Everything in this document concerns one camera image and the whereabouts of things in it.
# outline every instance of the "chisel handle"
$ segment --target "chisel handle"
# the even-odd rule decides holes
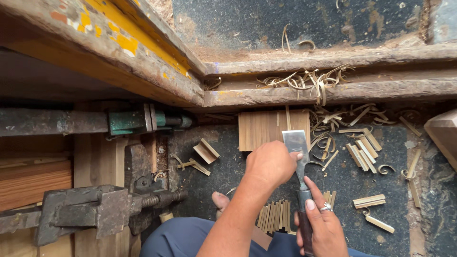
[[[309,190],[298,190],[298,222],[300,232],[302,233],[303,248],[305,249],[306,256],[314,256],[313,254],[313,229],[309,223],[308,216],[306,215],[305,202],[308,199],[313,199]]]

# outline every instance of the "fingernail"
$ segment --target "fingernail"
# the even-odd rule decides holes
[[[311,199],[306,200],[306,208],[308,208],[308,210],[312,211],[312,210],[314,210],[314,208],[316,208],[316,204]]]

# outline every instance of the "ring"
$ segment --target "ring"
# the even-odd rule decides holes
[[[324,208],[320,208],[319,211],[325,211],[325,210],[327,210],[327,211],[332,211],[332,212],[333,212],[332,206],[331,206],[328,202],[325,202],[325,203],[324,203],[324,206],[325,206],[325,207],[324,207]]]

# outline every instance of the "hand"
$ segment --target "hand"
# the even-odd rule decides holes
[[[289,181],[297,168],[297,161],[302,158],[300,152],[289,154],[286,145],[280,141],[265,143],[248,155],[244,177],[274,190]]]
[[[305,183],[308,186],[313,200],[306,200],[306,215],[313,228],[313,251],[316,257],[348,257],[347,245],[344,238],[343,228],[340,220],[334,212],[323,210],[325,199],[316,184],[305,176]],[[298,213],[295,212],[294,223],[299,226]],[[303,240],[300,229],[297,231],[297,244],[300,247],[300,254],[305,255]]]

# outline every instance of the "wooden chisel handle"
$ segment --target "wooden chisel handle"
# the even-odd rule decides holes
[[[311,228],[311,224],[309,223],[308,216],[306,216],[306,212],[300,210],[298,211],[298,221],[300,223],[299,226],[300,232],[302,233],[305,254],[306,256],[314,256],[312,245],[313,230]]]

